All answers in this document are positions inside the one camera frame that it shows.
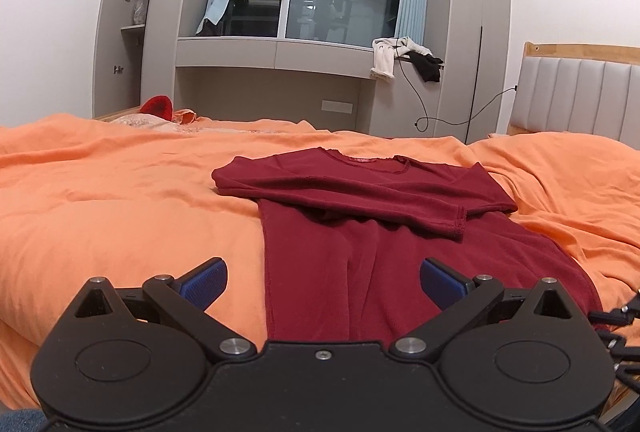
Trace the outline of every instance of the wall switch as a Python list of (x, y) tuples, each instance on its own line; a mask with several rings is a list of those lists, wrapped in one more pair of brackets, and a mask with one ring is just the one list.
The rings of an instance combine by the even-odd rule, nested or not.
[(322, 111), (332, 111), (334, 113), (353, 113), (353, 104), (349, 102), (334, 102), (332, 100), (322, 101)]

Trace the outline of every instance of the power cord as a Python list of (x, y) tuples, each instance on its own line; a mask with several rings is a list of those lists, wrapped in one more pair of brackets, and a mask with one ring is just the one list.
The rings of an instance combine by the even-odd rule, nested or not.
[[(411, 83), (411, 80), (409, 80), (409, 77), (406, 75), (406, 73), (404, 72), (404, 69), (402, 68), (402, 59), (400, 58), (400, 54), (398, 53), (398, 40), (399, 40), (399, 37), (396, 37), (396, 57), (398, 58), (398, 63), (400, 65), (400, 70), (402, 71), (402, 74), (404, 75), (405, 80), (407, 82), (409, 82), (409, 85), (411, 86), (411, 89), (414, 90), (415, 95), (418, 97), (418, 100), (420, 101), (420, 104), (422, 105), (422, 110), (424, 111), (424, 116), (418, 118), (417, 120), (415, 120), (415, 123), (414, 123), (415, 128), (418, 129), (419, 133), (427, 132), (427, 129), (429, 129), (429, 120), (436, 120), (438, 122), (446, 123), (447, 125), (465, 125), (466, 123), (471, 123), (473, 119), (475, 119), (480, 113), (482, 113), (482, 111), (484, 111), (487, 107), (489, 107), (492, 104), (492, 102), (494, 102), (494, 100), (497, 99), (499, 96), (504, 95), (507, 91), (515, 91), (516, 90), (517, 86), (511, 87), (509, 89), (505, 89), (504, 91), (501, 91), (495, 97), (493, 97), (491, 100), (489, 100), (486, 103), (486, 105), (482, 109), (480, 109), (478, 111), (478, 113), (476, 113), (473, 116), (469, 116), (469, 119), (465, 120), (464, 122), (452, 123), (452, 122), (447, 122), (447, 120), (442, 120), (440, 118), (430, 117), (429, 114), (427, 113), (427, 107), (425, 107), (424, 101), (422, 100), (422, 97), (420, 96), (420, 93), (418, 93), (418, 90)], [(420, 127), (418, 126), (418, 124), (420, 123), (421, 120), (427, 120), (427, 125), (425, 125), (424, 129), (420, 129)]]

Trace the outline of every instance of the upholstered headboard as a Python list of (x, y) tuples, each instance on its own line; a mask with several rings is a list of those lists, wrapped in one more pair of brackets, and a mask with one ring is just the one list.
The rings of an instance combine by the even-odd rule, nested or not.
[(640, 149), (640, 48), (527, 42), (508, 133), (539, 131)]

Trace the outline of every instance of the maroon long-sleeve shirt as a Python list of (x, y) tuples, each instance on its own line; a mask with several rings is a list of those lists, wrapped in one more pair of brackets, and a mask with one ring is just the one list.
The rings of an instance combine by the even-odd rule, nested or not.
[(420, 288), (426, 257), (507, 287), (555, 277), (585, 313), (601, 309), (570, 256), (505, 215), (516, 205), (478, 163), (317, 148), (236, 157), (212, 177), (220, 194), (258, 202), (269, 338), (388, 344), (439, 313)]

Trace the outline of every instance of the orange bedsheet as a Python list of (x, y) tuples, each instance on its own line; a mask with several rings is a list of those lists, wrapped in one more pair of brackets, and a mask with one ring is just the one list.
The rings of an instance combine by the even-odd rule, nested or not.
[[(208, 313), (261, 344), (257, 206), (218, 196), (210, 173), (235, 155), (316, 146), (357, 157), (480, 161), (518, 203), (513, 219), (571, 253), (606, 309), (640, 287), (640, 152), (609, 139), (542, 133), (465, 147), (454, 138), (332, 134), (305, 122), (203, 120), (178, 134), (56, 115), (0, 129), (0, 399), (36, 405), (28, 382), (36, 345), (94, 275), (136, 286), (219, 255), (229, 282)], [(627, 333), (640, 344), (640, 330)]]

